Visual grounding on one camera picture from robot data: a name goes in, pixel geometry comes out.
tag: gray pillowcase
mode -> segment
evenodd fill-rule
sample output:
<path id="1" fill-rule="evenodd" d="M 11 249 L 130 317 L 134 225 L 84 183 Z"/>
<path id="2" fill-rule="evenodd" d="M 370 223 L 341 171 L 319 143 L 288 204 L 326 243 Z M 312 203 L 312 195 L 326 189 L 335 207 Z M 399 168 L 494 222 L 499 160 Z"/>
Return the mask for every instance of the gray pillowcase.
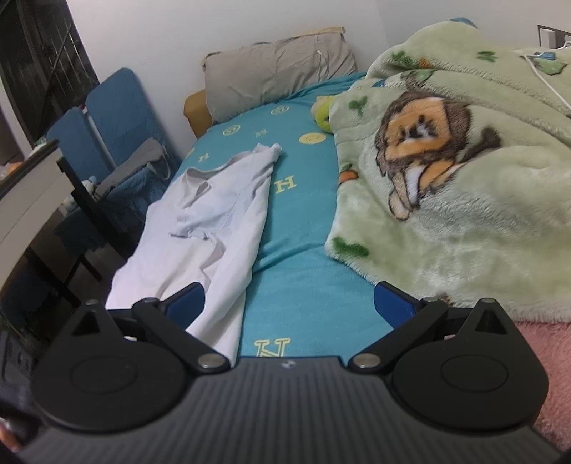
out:
<path id="1" fill-rule="evenodd" d="M 310 84 L 357 72 L 343 32 L 333 28 L 208 55 L 203 68 L 212 119 L 225 122 Z"/>

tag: wall outlet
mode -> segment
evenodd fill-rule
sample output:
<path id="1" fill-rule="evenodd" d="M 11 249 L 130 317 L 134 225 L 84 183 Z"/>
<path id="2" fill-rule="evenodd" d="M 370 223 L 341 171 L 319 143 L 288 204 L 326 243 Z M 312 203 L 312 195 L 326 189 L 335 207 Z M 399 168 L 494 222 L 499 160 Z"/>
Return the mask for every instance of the wall outlet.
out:
<path id="1" fill-rule="evenodd" d="M 555 33 L 555 44 L 547 44 L 546 39 L 551 33 L 546 34 L 545 31 L 541 31 L 541 29 L 548 29 Z M 542 47 L 547 48 L 560 48 L 563 47 L 565 41 L 571 40 L 571 32 L 562 31 L 560 29 L 555 29 L 554 27 L 547 27 L 547 26 L 537 26 L 537 35 L 539 37 L 539 43 Z"/>

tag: pink rug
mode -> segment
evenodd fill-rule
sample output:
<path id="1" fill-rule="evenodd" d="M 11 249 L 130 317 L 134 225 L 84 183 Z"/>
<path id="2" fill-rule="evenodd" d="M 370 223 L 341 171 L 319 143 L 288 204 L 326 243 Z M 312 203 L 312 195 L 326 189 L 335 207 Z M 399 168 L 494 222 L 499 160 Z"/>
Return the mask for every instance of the pink rug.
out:
<path id="1" fill-rule="evenodd" d="M 549 376 L 535 428 L 561 450 L 571 447 L 571 323 L 516 322 Z"/>

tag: cartoon lion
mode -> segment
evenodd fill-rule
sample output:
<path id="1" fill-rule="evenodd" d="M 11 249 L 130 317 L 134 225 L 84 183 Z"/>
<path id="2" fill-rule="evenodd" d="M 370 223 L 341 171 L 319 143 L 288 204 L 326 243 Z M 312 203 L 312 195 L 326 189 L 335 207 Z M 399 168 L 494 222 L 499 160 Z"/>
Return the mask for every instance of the cartoon lion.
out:
<path id="1" fill-rule="evenodd" d="M 419 91 L 406 91 L 388 106 L 375 137 L 376 161 L 393 183 L 389 208 L 397 219 L 408 219 L 422 198 L 446 184 L 472 158 L 500 147 L 498 133 L 485 127 L 480 142 L 458 160 L 471 123 L 466 107 Z"/>

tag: circular mount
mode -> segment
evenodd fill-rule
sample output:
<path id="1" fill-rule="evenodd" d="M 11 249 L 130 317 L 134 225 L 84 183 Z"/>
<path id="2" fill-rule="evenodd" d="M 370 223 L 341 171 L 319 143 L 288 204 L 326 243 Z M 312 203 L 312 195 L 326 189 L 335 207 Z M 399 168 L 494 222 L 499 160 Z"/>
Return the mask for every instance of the circular mount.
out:
<path id="1" fill-rule="evenodd" d="M 477 343 L 456 335 L 406 353 L 393 371 L 397 397 L 414 415 L 447 429 L 531 425 L 547 392 L 545 372 L 521 346 L 485 335 Z"/>
<path id="2" fill-rule="evenodd" d="M 51 423 L 87 433 L 143 426 L 168 412 L 185 388 L 176 356 L 123 339 L 107 314 L 90 311 L 52 343 L 32 380 L 35 402 Z"/>

